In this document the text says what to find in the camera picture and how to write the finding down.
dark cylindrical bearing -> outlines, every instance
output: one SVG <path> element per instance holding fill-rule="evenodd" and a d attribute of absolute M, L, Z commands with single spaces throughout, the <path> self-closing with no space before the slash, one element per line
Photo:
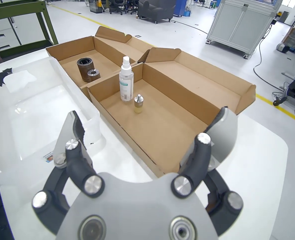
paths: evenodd
<path fill-rule="evenodd" d="M 94 69 L 94 64 L 90 58 L 82 58 L 77 61 L 77 66 L 81 73 L 82 80 L 85 82 L 91 82 L 90 77 L 88 76 L 88 71 Z"/>

yellow floor line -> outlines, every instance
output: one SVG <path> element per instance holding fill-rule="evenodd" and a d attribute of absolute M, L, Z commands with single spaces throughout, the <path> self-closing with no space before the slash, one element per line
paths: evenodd
<path fill-rule="evenodd" d="M 117 30 L 117 29 L 115 29 L 115 28 L 113 28 L 113 27 L 110 27 L 110 26 L 108 26 L 108 25 L 104 25 L 104 24 L 102 24 L 102 23 L 100 23 L 100 22 L 97 22 L 97 21 L 95 21 L 95 20 L 93 20 L 93 19 L 90 19 L 90 18 L 88 18 L 88 17 L 85 17 L 85 16 L 82 16 L 82 15 L 79 15 L 79 14 L 77 14 L 77 13 L 71 12 L 71 11 L 69 11 L 69 10 L 66 10 L 66 9 L 63 9 L 63 8 L 60 8 L 60 7 L 57 7 L 57 6 L 54 6 L 54 5 L 52 5 L 52 6 L 55 7 L 55 8 L 57 8 L 57 9 L 60 9 L 60 10 L 62 10 L 62 11 L 68 12 L 68 13 L 70 13 L 70 14 L 73 14 L 73 15 L 76 15 L 76 16 L 79 16 L 79 17 L 82 17 L 82 18 L 84 18 L 84 19 L 87 19 L 87 20 L 89 20 L 89 21 L 91 21 L 91 22 L 93 22 L 93 23 L 96 23 L 96 24 L 98 24 L 98 25 L 101 25 L 101 26 L 104 26 L 104 27 L 107 27 L 107 28 L 110 28 L 110 29 L 113 29 L 113 30 Z M 272 101 L 270 101 L 269 99 L 266 99 L 265 97 L 263 97 L 263 96 L 261 96 L 261 95 L 259 95 L 259 94 L 256 94 L 256 97 L 257 97 L 258 99 L 262 100 L 263 102 L 265 102 L 265 103 L 267 103 L 267 104 L 269 104 L 269 105 L 272 105 L 273 107 L 275 107 L 275 108 L 278 109 L 279 111 L 283 112 L 284 114 L 288 115 L 289 117 L 291 117 L 291 118 L 293 118 L 293 119 L 295 120 L 295 115 L 292 114 L 291 112 L 287 111 L 286 109 L 284 109 L 284 108 L 282 108 L 282 107 L 280 107 L 280 106 L 274 106 Z"/>
<path fill-rule="evenodd" d="M 261 95 L 258 95 L 256 94 L 256 97 L 262 101 L 264 101 L 265 103 L 268 103 L 272 106 L 273 105 L 273 102 L 266 99 L 265 97 L 261 96 Z M 289 117 L 293 118 L 295 120 L 295 114 L 292 114 L 291 112 L 287 111 L 286 109 L 284 109 L 283 107 L 280 107 L 280 106 L 274 106 L 276 109 L 280 110 L 281 112 L 283 112 L 284 114 L 288 115 Z"/>

white floor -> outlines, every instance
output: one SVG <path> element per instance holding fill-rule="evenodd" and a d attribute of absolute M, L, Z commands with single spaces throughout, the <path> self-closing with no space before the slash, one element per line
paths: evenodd
<path fill-rule="evenodd" d="M 260 61 L 258 49 L 250 60 L 245 60 L 242 58 L 243 54 L 235 49 L 214 43 L 212 45 L 205 44 L 205 33 L 180 23 L 164 21 L 155 25 L 148 20 L 136 19 L 135 15 L 94 14 L 83 2 L 58 1 L 53 5 L 48 7 L 48 11 L 60 43 L 95 35 L 99 25 L 83 18 L 87 17 L 126 34 L 139 35 L 140 39 L 157 47 L 180 48 L 256 84 L 256 92 L 259 95 L 273 100 L 272 92 L 275 89 L 253 73 L 253 67 Z M 77 15 L 55 8 L 55 6 Z M 191 17 L 175 17 L 173 20 L 208 32 L 214 14 L 215 10 L 196 7 Z M 285 81 L 291 82 L 290 79 L 281 75 L 281 72 L 288 71 L 295 74 L 295 55 L 292 53 L 283 54 L 275 50 L 276 45 L 280 43 L 288 29 L 289 26 L 281 23 L 272 27 L 270 34 L 261 44 L 263 61 L 262 65 L 256 69 L 260 76 L 277 87 L 283 85 Z M 282 107 L 294 113 L 292 105 L 284 103 Z M 295 120 L 260 99 L 257 99 L 244 113 L 279 135 L 288 145 L 287 171 L 271 240 L 295 239 Z"/>

caster wheel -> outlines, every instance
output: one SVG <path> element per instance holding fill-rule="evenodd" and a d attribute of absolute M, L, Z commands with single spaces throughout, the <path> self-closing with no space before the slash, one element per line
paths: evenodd
<path fill-rule="evenodd" d="M 274 106 L 279 106 L 279 105 L 280 105 L 280 101 L 279 101 L 279 100 L 275 100 L 275 101 L 273 101 L 273 105 L 274 105 Z"/>
<path fill-rule="evenodd" d="M 244 58 L 244 59 L 250 59 L 251 56 L 252 56 L 252 55 L 247 55 L 247 54 L 245 54 L 245 55 L 243 56 L 243 58 Z"/>

white plastic bin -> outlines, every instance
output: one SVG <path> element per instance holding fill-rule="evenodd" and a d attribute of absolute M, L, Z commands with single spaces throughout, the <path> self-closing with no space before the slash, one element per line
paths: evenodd
<path fill-rule="evenodd" d="M 0 172 L 52 151 L 68 112 L 90 125 L 88 145 L 101 139 L 100 113 L 53 57 L 12 69 L 0 87 Z"/>

